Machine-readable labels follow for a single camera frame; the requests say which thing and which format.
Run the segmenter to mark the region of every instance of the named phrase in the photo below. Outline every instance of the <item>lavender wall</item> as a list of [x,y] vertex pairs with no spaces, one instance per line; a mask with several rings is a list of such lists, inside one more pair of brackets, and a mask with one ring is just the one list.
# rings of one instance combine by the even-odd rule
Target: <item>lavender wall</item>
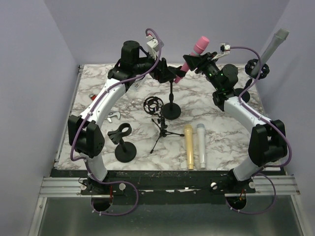
[[26,236],[77,64],[42,0],[0,3],[0,235]]
[[[209,51],[220,42],[261,50],[289,0],[45,0],[73,56],[80,63],[113,63],[126,40],[145,43],[156,30],[168,62],[183,62],[201,35]],[[240,51],[220,60],[245,63]]]
[[287,170],[297,179],[315,232],[314,9],[314,0],[290,1],[274,29],[285,28],[290,34],[269,59],[271,72],[258,83],[258,90],[267,114],[286,125],[293,149]]

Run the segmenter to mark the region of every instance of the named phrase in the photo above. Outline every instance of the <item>white microphone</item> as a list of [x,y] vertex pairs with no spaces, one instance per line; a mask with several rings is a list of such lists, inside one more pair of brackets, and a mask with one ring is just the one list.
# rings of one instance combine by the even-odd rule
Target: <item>white microphone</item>
[[204,124],[197,125],[198,143],[199,143],[199,158],[200,167],[206,168],[206,128]]

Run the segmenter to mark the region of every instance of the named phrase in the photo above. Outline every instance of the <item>gray floor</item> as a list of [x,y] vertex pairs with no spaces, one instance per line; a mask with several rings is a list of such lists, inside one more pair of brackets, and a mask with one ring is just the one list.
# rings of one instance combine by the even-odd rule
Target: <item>gray floor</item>
[[[244,210],[261,210],[272,197],[248,197]],[[113,206],[115,212],[127,206]],[[41,236],[301,236],[290,196],[262,215],[242,215],[210,204],[141,205],[127,216],[92,214],[90,199],[49,199]]]

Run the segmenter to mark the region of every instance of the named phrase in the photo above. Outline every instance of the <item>tripod leg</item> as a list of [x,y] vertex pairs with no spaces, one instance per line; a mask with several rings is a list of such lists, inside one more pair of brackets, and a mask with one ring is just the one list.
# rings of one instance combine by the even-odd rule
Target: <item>tripod leg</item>
[[158,123],[156,123],[156,121],[155,121],[154,119],[151,119],[151,120],[152,120],[152,122],[153,122],[154,124],[156,124],[156,125],[157,125],[157,127],[160,129],[160,127],[159,127]]
[[181,137],[185,136],[185,134],[178,134],[178,133],[169,132],[169,131],[167,131],[166,134],[175,134],[175,135],[179,135]]
[[157,143],[158,143],[158,141],[159,141],[159,139],[160,139],[161,137],[162,137],[162,135],[159,135],[159,137],[157,138],[156,144],[154,144],[152,150],[150,151],[150,154],[152,154],[152,152],[154,151],[154,148],[156,147],[156,145],[157,145]]

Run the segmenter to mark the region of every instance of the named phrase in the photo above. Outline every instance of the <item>black round base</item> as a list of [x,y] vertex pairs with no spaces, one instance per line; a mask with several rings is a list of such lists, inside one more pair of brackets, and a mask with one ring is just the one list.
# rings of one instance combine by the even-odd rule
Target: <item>black round base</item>
[[[236,88],[235,89],[235,93],[237,96],[239,96],[241,94],[241,92],[243,92],[243,89],[242,88]],[[242,99],[244,102],[248,103],[250,101],[250,93],[249,92],[245,92],[242,96]]]
[[126,152],[124,152],[122,145],[118,144],[115,149],[116,159],[120,162],[126,163],[132,161],[137,154],[137,149],[134,144],[130,142],[125,142]]
[[162,115],[166,118],[166,119],[177,119],[182,113],[181,108],[176,104],[173,103],[173,107],[171,109],[171,104],[167,103],[163,106],[162,108]]

